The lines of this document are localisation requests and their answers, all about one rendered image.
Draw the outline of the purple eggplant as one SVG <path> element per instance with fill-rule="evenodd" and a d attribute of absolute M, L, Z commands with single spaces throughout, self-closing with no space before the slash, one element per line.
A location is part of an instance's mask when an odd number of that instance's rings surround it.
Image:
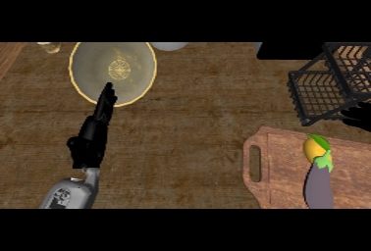
<path fill-rule="evenodd" d="M 333 169 L 331 151 L 327 151 L 323 156 L 314 159 L 305 180 L 303 195 L 306 205 L 311 209 L 331 209 L 334 207 L 331 188 Z"/>

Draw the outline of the white rounded bowl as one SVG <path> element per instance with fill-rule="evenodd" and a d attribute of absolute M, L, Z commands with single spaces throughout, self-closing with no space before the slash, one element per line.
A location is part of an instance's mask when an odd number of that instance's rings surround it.
<path fill-rule="evenodd" d="M 153 42 L 151 45 L 161 51 L 178 51 L 187 47 L 187 42 Z"/>

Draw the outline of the pale glass jar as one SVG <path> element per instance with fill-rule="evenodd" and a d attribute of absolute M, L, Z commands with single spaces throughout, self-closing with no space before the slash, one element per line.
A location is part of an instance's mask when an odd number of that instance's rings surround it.
<path fill-rule="evenodd" d="M 61 43 L 59 42 L 40 42 L 37 45 L 45 50 L 45 52 L 49 54 L 58 53 L 61 50 Z"/>

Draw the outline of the brown wooden cutting board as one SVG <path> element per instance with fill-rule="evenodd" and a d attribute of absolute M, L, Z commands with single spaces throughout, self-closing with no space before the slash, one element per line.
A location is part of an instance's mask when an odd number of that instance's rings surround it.
<path fill-rule="evenodd" d="M 244 143 L 244 184 L 263 208 L 306 208 L 303 185 L 311 163 L 303 132 L 263 126 Z M 334 157 L 336 208 L 371 209 L 371 144 L 328 138 Z M 250 149 L 260 149 L 260 182 L 250 178 Z"/>

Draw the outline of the gold-rimmed grey plate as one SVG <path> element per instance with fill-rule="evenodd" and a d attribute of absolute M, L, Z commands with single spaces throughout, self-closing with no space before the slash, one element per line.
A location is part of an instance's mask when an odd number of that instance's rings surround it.
<path fill-rule="evenodd" d="M 157 56 L 148 42 L 79 42 L 70 54 L 68 73 L 79 94 L 98 103 L 108 82 L 116 106 L 133 104 L 157 77 Z"/>

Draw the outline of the black appliance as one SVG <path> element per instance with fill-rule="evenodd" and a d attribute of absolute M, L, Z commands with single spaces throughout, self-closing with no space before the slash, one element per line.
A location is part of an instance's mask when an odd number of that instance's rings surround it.
<path fill-rule="evenodd" d="M 260 60 L 312 60 L 324 52 L 325 41 L 255 42 Z"/>

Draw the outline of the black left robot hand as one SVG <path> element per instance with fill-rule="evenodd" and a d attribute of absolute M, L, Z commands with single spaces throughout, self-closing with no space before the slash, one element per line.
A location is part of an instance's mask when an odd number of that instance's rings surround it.
<path fill-rule="evenodd" d="M 79 135 L 67 141 L 74 169 L 101 166 L 107 152 L 108 128 L 116 100 L 113 84 L 108 82 L 101 93 L 95 113 L 83 122 Z"/>

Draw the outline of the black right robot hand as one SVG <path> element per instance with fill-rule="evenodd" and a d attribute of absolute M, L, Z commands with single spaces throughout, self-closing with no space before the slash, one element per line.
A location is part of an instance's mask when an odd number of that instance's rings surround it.
<path fill-rule="evenodd" d="M 348 126 L 355 126 L 365 131 L 371 132 L 371 104 L 359 102 L 357 107 L 351 107 L 348 110 L 342 110 L 345 115 L 342 122 Z"/>

